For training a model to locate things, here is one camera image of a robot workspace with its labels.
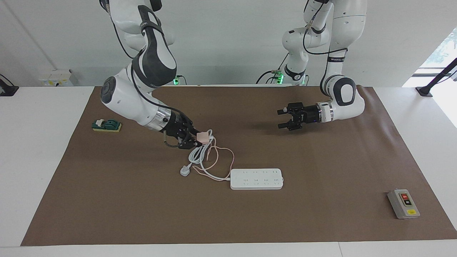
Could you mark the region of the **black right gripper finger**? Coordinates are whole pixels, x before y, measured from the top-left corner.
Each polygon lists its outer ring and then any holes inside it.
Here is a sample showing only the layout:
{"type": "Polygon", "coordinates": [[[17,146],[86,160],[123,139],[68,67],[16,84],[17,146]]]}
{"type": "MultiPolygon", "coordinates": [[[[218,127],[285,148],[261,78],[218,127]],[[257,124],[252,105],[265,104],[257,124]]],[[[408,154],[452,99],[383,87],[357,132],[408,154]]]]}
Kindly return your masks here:
{"type": "Polygon", "coordinates": [[[193,121],[187,115],[183,115],[183,126],[191,135],[196,136],[198,133],[200,133],[200,131],[194,127],[193,121]]]}
{"type": "Polygon", "coordinates": [[[179,144],[178,144],[178,148],[179,149],[183,149],[183,150],[190,150],[190,149],[193,149],[193,148],[198,148],[198,147],[201,147],[202,146],[202,143],[199,142],[198,140],[196,140],[196,138],[184,138],[184,139],[179,139],[179,144]]]}

